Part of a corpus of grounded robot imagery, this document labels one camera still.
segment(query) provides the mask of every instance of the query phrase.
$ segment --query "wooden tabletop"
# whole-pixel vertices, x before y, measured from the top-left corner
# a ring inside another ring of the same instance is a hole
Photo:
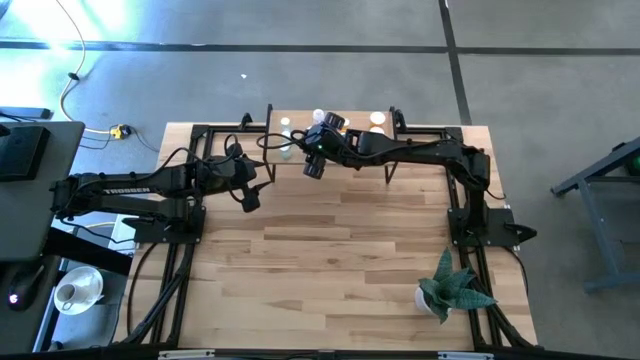
[[[167,124],[159,163],[188,145],[192,125]],[[501,195],[489,129],[462,129],[466,144],[491,156],[490,190]],[[224,136],[216,135],[215,154],[222,154]],[[240,135],[248,155],[261,159],[255,138]],[[173,163],[182,161],[184,156],[176,156]],[[262,171],[254,183],[267,178]],[[180,347],[473,348],[467,312],[454,310],[439,325],[413,302],[418,279],[433,275],[444,248],[457,254],[450,245],[442,167],[400,164],[386,185],[382,167],[358,172],[334,166],[314,180],[302,175],[301,165],[278,165],[276,182],[261,191],[260,201],[260,209],[245,214],[227,194],[205,199],[205,233],[196,247]],[[131,274],[144,249],[136,253]],[[158,296],[166,251],[158,245],[142,268],[134,324]],[[536,343],[519,264],[501,248],[486,253],[499,305],[522,336]],[[127,287],[115,340],[125,336],[128,292]],[[173,311],[168,315],[165,335]],[[489,341],[486,313],[480,317]]]

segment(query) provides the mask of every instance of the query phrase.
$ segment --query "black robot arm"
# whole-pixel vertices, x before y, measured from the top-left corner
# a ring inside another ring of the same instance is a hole
[[[158,170],[150,174],[76,174],[55,182],[51,210],[58,219],[73,219],[92,211],[135,215],[125,223],[136,231],[137,242],[196,242],[202,232],[208,195],[241,190],[245,212],[260,207],[259,190],[267,183],[249,187],[256,167],[263,163],[249,159],[239,144],[232,144],[226,156],[212,156],[185,164],[166,166],[177,149]],[[131,195],[157,194],[162,200]]]
[[[306,154],[304,174],[320,179],[326,160],[360,169],[386,163],[406,162],[442,165],[465,188],[467,202],[462,209],[449,210],[452,241],[460,246],[514,246],[536,235],[535,230],[516,225],[509,209],[490,209],[484,193],[490,183],[490,158],[482,149],[454,139],[418,142],[394,140],[383,134],[339,130],[344,119],[327,113],[300,139],[294,139]]]

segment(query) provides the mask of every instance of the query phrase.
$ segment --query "concrete floor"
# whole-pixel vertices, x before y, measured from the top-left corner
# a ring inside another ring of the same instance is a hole
[[[0,37],[76,39],[55,4],[15,0]],[[87,39],[217,44],[445,44],[436,0],[65,1]],[[449,0],[459,46],[638,47],[637,1]],[[0,99],[57,109],[79,52],[2,50]],[[539,231],[522,247],[541,345],[637,358],[640,286],[587,296],[604,266],[577,194],[548,189],[640,134],[638,57],[461,56],[471,119],[489,125],[518,222]],[[460,124],[446,54],[88,53],[68,97],[91,127],[136,126],[158,147],[168,121],[239,121],[244,112],[373,109],[407,121]],[[54,119],[62,119],[56,113]],[[148,171],[135,140],[81,149],[74,171]]]

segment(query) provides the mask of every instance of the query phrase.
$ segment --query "white pot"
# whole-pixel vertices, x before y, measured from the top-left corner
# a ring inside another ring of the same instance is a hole
[[[419,286],[416,289],[414,300],[416,301],[416,306],[418,307],[418,310],[427,314],[433,314],[433,311],[431,311],[431,309],[429,308],[429,305],[427,305],[427,302],[424,300],[424,291],[422,291],[422,289],[420,289]],[[452,309],[449,308],[447,310],[447,313],[451,314],[451,310]]]

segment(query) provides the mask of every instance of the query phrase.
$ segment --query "potted plant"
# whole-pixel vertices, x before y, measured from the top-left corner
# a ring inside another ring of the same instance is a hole
[[[448,248],[444,250],[433,279],[423,278],[416,289],[415,301],[418,309],[433,313],[440,324],[447,320],[451,309],[477,309],[496,303],[492,297],[467,289],[474,275],[469,268],[453,272],[453,261]]]

